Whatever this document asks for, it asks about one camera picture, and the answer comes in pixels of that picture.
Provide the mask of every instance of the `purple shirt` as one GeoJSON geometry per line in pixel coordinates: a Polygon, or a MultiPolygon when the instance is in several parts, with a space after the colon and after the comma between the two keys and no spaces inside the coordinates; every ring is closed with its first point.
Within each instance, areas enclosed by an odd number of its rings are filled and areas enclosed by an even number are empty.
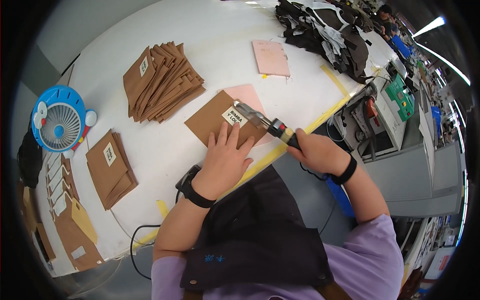
{"type": "MultiPolygon", "coordinates": [[[[353,300],[397,299],[403,277],[403,258],[390,217],[381,215],[359,225],[342,248],[324,244],[335,281],[353,300]]],[[[157,259],[152,266],[152,299],[182,299],[179,287],[186,260],[177,256],[157,259]]],[[[204,300],[288,300],[324,298],[312,287],[295,285],[233,284],[206,290],[204,300]]]]}

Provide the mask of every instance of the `hand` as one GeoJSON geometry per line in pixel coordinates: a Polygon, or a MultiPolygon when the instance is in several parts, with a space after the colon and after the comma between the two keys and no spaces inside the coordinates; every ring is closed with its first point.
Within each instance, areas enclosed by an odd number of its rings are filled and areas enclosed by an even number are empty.
{"type": "Polygon", "coordinates": [[[337,146],[330,138],[318,135],[307,135],[302,129],[297,129],[297,140],[301,151],[289,146],[287,151],[307,167],[320,172],[340,176],[350,163],[350,155],[337,146]]]}
{"type": "Polygon", "coordinates": [[[237,150],[240,125],[233,124],[232,132],[227,137],[227,122],[222,123],[218,140],[210,133],[208,151],[203,168],[192,180],[192,188],[208,200],[216,200],[237,184],[253,159],[247,158],[255,138],[249,137],[237,150]]]}

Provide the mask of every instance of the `black wristband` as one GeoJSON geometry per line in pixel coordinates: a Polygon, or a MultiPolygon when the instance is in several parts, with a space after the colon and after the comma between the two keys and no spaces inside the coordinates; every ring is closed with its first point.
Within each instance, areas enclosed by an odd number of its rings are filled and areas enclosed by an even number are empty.
{"type": "Polygon", "coordinates": [[[357,168],[357,161],[353,158],[352,154],[350,154],[350,163],[348,164],[348,167],[345,170],[345,172],[343,172],[343,174],[338,177],[335,175],[331,176],[333,183],[336,185],[344,184],[350,179],[350,177],[352,177],[353,172],[355,172],[356,168],[357,168]]]}

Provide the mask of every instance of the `factory floor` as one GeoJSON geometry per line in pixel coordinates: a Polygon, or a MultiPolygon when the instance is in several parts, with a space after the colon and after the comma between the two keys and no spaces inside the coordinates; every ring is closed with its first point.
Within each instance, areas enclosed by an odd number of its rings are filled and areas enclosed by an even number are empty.
{"type": "MultiPolygon", "coordinates": [[[[341,138],[333,126],[329,132],[335,134],[332,136],[334,139],[341,138]]],[[[314,133],[326,135],[326,124],[314,133]]],[[[289,154],[281,156],[273,166],[297,201],[305,226],[322,232],[320,237],[324,243],[341,246],[351,231],[352,219],[342,214],[327,185],[303,171],[298,161],[289,154]]],[[[145,247],[134,256],[138,269],[147,276],[150,276],[152,267],[152,249],[145,247]]],[[[152,284],[136,273],[130,257],[56,278],[56,281],[69,295],[78,295],[76,299],[151,299],[152,284]]]]}

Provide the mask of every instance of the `black apron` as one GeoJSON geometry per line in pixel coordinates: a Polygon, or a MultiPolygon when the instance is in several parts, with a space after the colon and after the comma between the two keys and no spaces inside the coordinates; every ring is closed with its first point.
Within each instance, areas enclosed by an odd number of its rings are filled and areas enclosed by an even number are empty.
{"type": "Polygon", "coordinates": [[[205,289],[234,283],[309,285],[326,299],[329,291],[330,299],[350,299],[333,280],[317,229],[305,228],[271,165],[211,208],[180,287],[184,299],[201,299],[205,289]]]}

